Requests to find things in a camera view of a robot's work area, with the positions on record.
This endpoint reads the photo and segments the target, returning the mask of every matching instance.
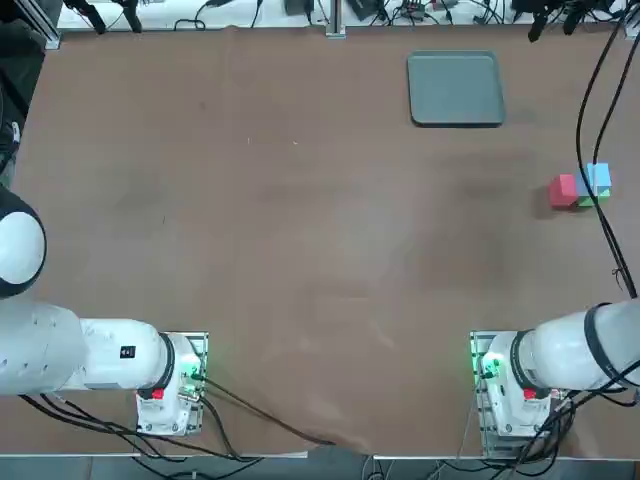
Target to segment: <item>toy block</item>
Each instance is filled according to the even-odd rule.
[[[598,200],[606,200],[611,196],[611,176],[609,175],[609,165],[607,163],[597,163],[595,165],[590,163],[587,165],[585,173],[589,180],[589,186],[591,186],[593,194],[598,197]],[[579,197],[578,205],[581,207],[593,206],[580,172],[577,172],[575,177]]]
[[[558,175],[549,184],[549,201],[553,208],[572,207],[578,199],[576,179],[570,173]]]
[[[611,190],[605,190],[604,192],[598,194],[598,203],[603,203],[604,201],[609,200],[610,196]],[[591,200],[591,197],[589,196],[589,194],[587,194],[585,197],[578,198],[577,206],[593,207],[593,200]]]

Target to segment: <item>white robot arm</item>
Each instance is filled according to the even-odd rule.
[[[640,359],[640,300],[601,304],[521,332],[501,332],[478,370],[497,433],[532,437],[551,411],[551,390],[597,390]],[[640,370],[617,387],[637,387]]]
[[[199,431],[206,335],[201,355],[185,334],[130,319],[79,319],[73,312],[16,296],[36,280],[46,257],[36,212],[0,187],[0,395],[60,390],[137,391],[138,428],[158,435]]]

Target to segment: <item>brown table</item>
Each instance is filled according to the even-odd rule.
[[[342,445],[455,455],[470,330],[529,328],[624,298],[593,212],[545,201],[549,180],[576,168],[578,104],[607,35],[69,36],[47,57],[19,158],[16,190],[49,235],[32,294],[81,316],[207,330],[221,383]],[[617,42],[594,95],[589,145],[628,47]],[[412,125],[405,62],[429,48],[495,51],[503,127]],[[639,82],[632,73],[602,151],[607,212],[632,269]],[[134,421],[131,394],[75,398]],[[308,447],[219,405],[244,452]],[[18,400],[0,406],[4,453],[129,451]],[[473,417],[464,455],[481,452]],[[637,415],[594,401],[564,454],[640,458],[639,429]],[[221,449],[211,425],[198,441]]]

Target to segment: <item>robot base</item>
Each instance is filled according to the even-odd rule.
[[[549,416],[551,396],[536,398],[516,382],[509,361],[516,332],[470,334],[484,456],[512,458]]]
[[[200,395],[204,382],[191,375],[206,376],[209,334],[166,332],[175,350],[175,365],[169,385],[154,391],[152,398],[136,394],[137,430],[152,435],[193,435],[202,429]]]

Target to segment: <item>blue block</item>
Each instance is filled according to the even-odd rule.
[[[597,163],[595,165],[589,163],[587,164],[586,174],[589,179],[589,185],[596,196],[599,197],[611,190],[611,176],[609,175],[608,163]],[[580,172],[577,172],[575,177],[578,197],[588,197],[589,193],[587,192],[587,187],[582,180]]]

